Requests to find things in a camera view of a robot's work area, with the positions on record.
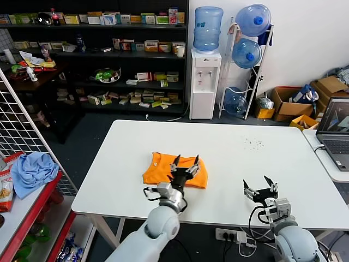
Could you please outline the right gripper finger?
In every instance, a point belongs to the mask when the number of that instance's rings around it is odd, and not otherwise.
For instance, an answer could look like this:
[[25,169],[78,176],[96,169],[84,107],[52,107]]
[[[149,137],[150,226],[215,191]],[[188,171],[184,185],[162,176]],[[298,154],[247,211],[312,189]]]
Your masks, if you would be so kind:
[[270,186],[270,191],[271,192],[277,192],[278,191],[278,184],[276,182],[273,182],[271,178],[264,176],[264,179]]
[[250,200],[253,200],[254,197],[257,195],[257,191],[250,188],[245,180],[243,180],[243,187],[244,187],[244,195]]

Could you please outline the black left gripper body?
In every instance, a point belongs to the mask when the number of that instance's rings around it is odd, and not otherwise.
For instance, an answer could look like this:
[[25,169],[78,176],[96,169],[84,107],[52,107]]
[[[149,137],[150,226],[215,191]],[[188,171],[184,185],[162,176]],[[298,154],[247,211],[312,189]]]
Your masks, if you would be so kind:
[[187,180],[193,179],[193,174],[187,171],[187,168],[177,168],[171,171],[171,186],[180,192],[183,191]]

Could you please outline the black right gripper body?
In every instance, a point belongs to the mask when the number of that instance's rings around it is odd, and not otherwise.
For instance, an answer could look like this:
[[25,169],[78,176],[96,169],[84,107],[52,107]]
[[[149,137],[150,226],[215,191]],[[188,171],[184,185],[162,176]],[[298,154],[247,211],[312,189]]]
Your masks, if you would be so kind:
[[271,191],[269,188],[259,189],[256,191],[255,195],[252,197],[254,203],[266,204],[266,200],[272,198],[278,198],[277,191]]

